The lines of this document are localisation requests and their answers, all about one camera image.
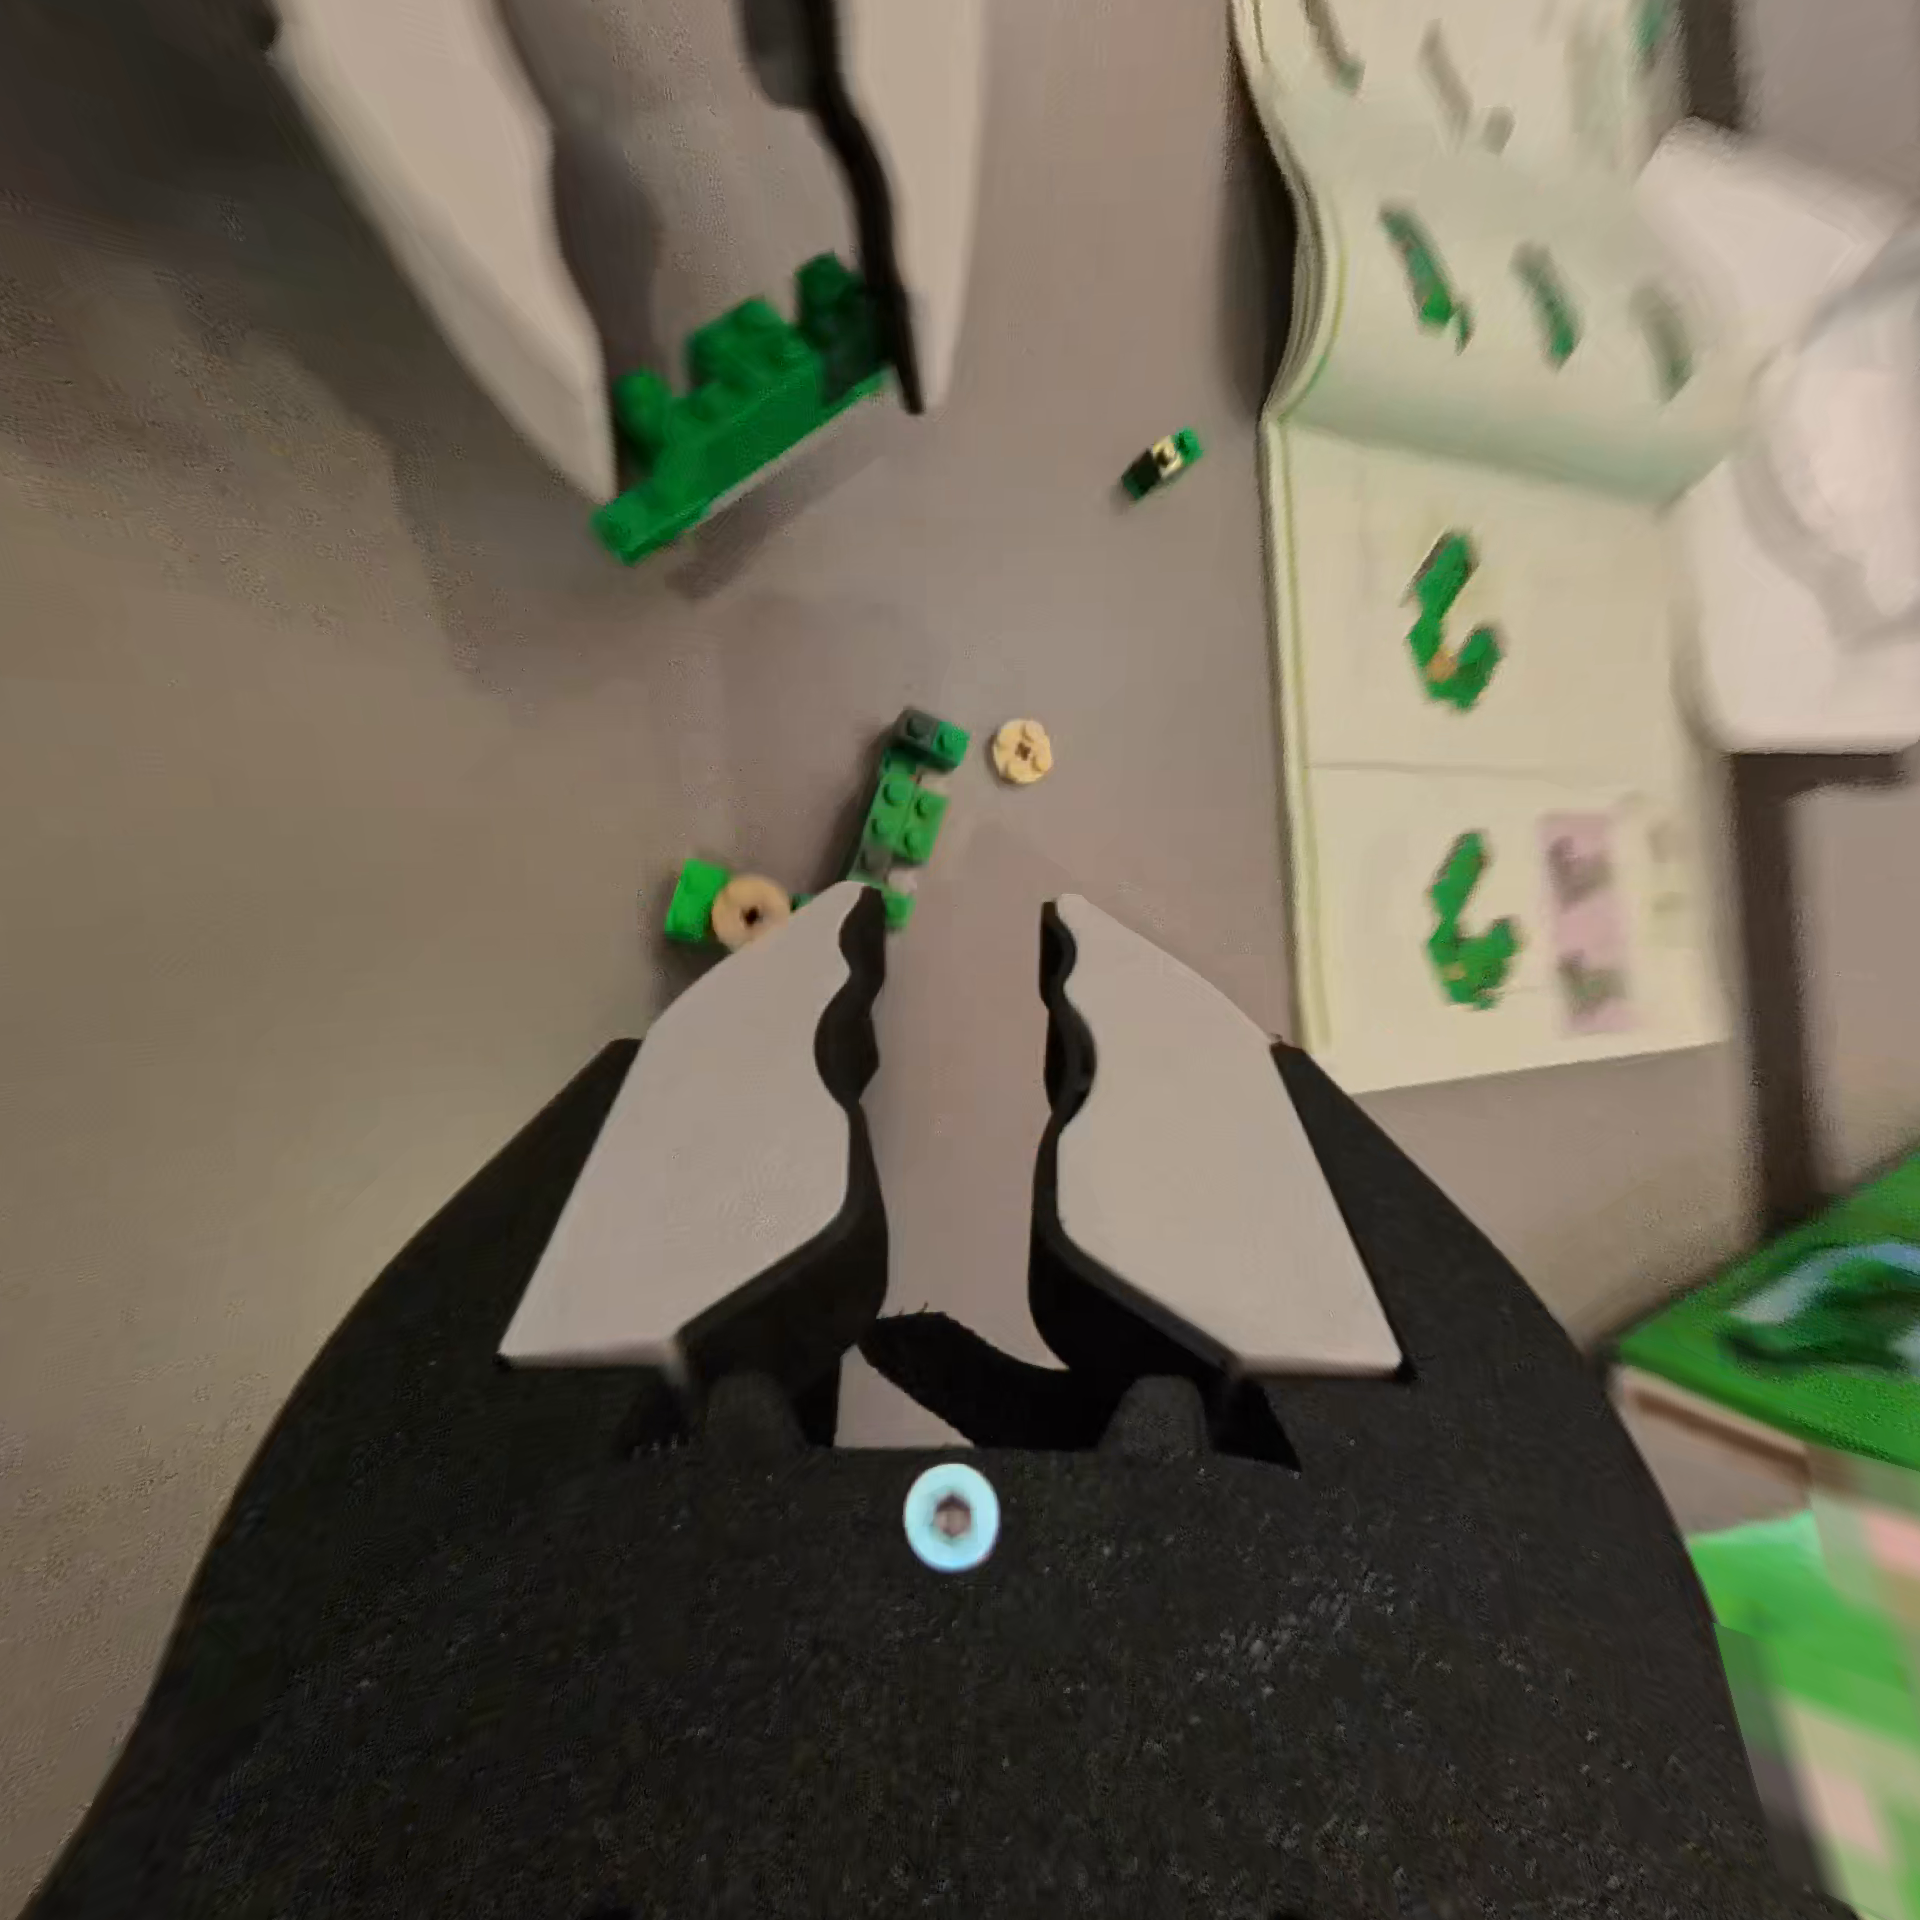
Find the large green brick assembly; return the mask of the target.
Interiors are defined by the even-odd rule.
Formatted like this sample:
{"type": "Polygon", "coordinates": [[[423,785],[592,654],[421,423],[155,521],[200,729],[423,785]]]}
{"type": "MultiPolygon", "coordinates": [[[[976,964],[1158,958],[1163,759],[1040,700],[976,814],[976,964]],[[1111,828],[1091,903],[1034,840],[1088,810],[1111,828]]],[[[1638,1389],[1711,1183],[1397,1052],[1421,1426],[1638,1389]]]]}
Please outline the large green brick assembly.
{"type": "Polygon", "coordinates": [[[595,511],[595,536],[626,567],[649,560],[878,398],[891,370],[867,280],[837,254],[811,255],[789,313],[753,297],[693,329],[679,389],[649,368],[616,378],[630,485],[595,511]]]}

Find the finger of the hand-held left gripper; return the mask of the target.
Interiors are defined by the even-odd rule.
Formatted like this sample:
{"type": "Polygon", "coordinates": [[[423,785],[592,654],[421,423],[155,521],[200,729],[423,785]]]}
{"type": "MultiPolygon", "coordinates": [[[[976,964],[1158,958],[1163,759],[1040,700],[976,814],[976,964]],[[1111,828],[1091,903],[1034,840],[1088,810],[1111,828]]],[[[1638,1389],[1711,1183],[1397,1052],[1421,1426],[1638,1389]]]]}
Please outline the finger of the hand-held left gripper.
{"type": "Polygon", "coordinates": [[[272,64],[478,390],[592,503],[618,457],[555,140],[491,2],[278,2],[272,64]]]}
{"type": "Polygon", "coordinates": [[[983,2],[760,2],[763,93],[801,111],[849,190],[855,272],[904,406],[950,392],[989,125],[983,2]]]}

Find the light green toy box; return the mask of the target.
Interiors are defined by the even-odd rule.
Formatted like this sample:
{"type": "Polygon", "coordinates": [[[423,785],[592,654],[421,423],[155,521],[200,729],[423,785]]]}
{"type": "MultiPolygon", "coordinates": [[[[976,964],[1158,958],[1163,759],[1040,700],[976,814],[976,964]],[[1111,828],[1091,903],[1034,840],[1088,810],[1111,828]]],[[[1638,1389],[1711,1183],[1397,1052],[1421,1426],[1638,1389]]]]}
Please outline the light green toy box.
{"type": "Polygon", "coordinates": [[[1917,1476],[1818,1461],[1810,1503],[1690,1541],[1777,1857],[1918,1914],[1917,1476]]]}

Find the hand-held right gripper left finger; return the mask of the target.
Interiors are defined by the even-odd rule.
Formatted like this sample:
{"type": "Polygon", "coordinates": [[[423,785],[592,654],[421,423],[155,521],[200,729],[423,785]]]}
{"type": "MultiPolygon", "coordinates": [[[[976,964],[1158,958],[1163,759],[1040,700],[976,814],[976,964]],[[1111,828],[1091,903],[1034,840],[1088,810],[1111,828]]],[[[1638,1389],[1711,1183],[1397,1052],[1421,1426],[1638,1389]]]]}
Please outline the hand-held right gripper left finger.
{"type": "Polygon", "coordinates": [[[889,1228],[862,1097],[878,1070],[878,892],[841,880],[647,1031],[498,1357],[643,1369],[688,1414],[731,1375],[833,1447],[889,1228]]]}

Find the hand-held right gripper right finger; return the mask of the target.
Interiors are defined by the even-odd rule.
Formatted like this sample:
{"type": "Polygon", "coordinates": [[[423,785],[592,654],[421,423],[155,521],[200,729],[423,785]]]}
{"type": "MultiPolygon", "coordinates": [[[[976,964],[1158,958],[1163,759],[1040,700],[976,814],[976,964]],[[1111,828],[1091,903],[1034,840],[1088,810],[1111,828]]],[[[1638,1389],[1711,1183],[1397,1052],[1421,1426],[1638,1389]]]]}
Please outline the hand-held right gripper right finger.
{"type": "Polygon", "coordinates": [[[1270,1384],[1385,1380],[1405,1348],[1279,1044],[1077,894],[1042,909],[1040,997],[1037,1330],[1101,1407],[1146,1377],[1187,1380],[1213,1448],[1295,1469],[1270,1384]]]}

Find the green grey brick assembly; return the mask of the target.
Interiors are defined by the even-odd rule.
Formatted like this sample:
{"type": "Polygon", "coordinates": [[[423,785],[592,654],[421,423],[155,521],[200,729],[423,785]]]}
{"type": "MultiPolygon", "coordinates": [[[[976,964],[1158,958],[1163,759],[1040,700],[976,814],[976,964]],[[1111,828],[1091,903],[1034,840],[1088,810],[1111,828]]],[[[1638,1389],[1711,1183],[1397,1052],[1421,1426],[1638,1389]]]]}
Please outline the green grey brick assembly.
{"type": "Polygon", "coordinates": [[[881,741],[847,860],[847,878],[874,889],[889,932],[915,919],[927,866],[944,832],[953,777],[973,733],[919,708],[902,708],[881,741]]]}

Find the brick instruction booklet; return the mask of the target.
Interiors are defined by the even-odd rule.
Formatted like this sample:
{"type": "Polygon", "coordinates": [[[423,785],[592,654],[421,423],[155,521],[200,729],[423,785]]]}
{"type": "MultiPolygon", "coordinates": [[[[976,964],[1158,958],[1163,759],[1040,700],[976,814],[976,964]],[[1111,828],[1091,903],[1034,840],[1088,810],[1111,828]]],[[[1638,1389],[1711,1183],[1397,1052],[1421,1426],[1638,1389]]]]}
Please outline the brick instruction booklet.
{"type": "Polygon", "coordinates": [[[1237,2],[1295,1017],[1352,1093],[1726,1036],[1673,522],[1759,357],[1642,177],[1673,5],[1237,2]]]}

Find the green brick with tan round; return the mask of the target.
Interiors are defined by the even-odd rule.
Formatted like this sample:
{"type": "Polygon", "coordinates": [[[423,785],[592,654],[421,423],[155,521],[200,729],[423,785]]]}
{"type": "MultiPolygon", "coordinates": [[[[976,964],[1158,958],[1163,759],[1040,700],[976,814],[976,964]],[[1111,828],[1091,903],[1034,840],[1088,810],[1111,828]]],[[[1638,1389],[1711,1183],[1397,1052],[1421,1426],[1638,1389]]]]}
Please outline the green brick with tan round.
{"type": "Polygon", "coordinates": [[[663,935],[682,945],[738,952],[789,922],[794,895],[775,880],[691,857],[682,863],[663,911],[663,935]]]}

